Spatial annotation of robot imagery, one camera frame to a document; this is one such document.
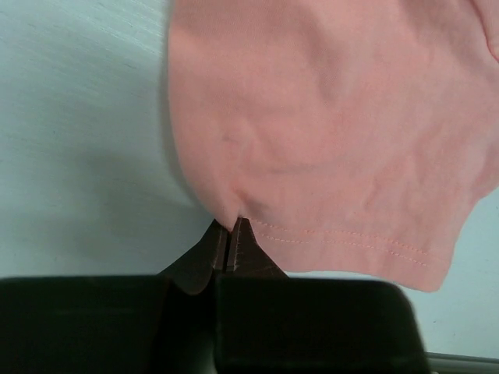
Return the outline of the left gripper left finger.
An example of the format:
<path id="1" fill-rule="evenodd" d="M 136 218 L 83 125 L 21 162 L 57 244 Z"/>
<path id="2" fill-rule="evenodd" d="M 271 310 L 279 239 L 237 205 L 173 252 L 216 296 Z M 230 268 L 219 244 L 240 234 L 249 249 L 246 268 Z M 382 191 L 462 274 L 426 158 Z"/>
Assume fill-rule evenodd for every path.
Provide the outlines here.
<path id="1" fill-rule="evenodd" d="M 159 274 L 188 295 L 198 295 L 224 268 L 228 231 L 213 220 L 202 238 Z"/>

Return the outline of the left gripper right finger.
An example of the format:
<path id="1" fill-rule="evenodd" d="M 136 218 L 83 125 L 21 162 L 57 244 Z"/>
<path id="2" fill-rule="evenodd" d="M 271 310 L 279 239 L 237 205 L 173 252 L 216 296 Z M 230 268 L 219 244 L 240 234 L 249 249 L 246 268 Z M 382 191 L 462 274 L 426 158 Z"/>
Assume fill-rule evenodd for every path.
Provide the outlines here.
<path id="1" fill-rule="evenodd" d="M 228 237 L 225 272 L 237 277 L 287 278 L 285 272 L 259 247 L 251 223 L 246 218 L 236 221 Z"/>

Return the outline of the pink t shirt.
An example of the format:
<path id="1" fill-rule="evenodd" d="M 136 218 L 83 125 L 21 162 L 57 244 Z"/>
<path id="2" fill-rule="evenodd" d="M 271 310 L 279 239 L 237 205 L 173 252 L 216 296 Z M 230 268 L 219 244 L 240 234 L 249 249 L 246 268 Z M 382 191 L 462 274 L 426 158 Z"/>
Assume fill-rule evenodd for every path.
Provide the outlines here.
<path id="1" fill-rule="evenodd" d="M 495 1 L 175 1 L 183 174 L 289 272 L 436 291 L 498 186 Z"/>

